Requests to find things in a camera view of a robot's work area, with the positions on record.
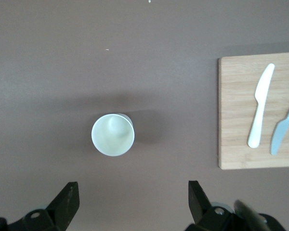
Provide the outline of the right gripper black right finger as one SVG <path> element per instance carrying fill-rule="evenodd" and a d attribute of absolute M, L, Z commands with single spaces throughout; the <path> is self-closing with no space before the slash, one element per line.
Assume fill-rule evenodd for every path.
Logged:
<path fill-rule="evenodd" d="M 188 182 L 188 205 L 194 220 L 188 231 L 239 231 L 241 218 L 222 204 L 212 204 L 199 182 Z"/>

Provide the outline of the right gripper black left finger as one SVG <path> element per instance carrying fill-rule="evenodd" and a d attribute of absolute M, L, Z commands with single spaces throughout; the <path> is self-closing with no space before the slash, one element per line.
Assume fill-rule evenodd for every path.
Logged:
<path fill-rule="evenodd" d="M 79 209 L 79 185 L 69 182 L 45 209 L 36 209 L 9 225 L 11 231 L 65 231 Z"/>

